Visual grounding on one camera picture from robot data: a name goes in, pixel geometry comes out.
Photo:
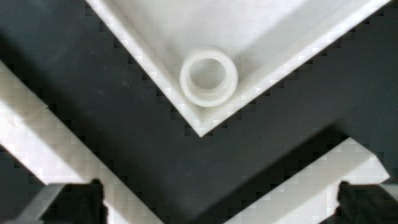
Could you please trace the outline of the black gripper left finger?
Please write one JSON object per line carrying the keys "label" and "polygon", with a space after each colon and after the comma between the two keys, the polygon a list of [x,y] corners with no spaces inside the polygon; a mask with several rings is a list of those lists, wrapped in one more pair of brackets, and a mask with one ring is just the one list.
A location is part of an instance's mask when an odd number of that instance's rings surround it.
{"label": "black gripper left finger", "polygon": [[43,188],[18,217],[11,220],[11,224],[45,224],[41,216],[45,215],[64,187],[64,184],[50,184]]}

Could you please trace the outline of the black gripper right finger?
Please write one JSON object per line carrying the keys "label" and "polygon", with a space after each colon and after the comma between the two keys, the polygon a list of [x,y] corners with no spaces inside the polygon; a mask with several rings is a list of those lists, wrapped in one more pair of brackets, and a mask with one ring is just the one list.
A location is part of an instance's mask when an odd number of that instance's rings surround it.
{"label": "black gripper right finger", "polygon": [[381,185],[359,185],[354,224],[398,224],[398,200]]}

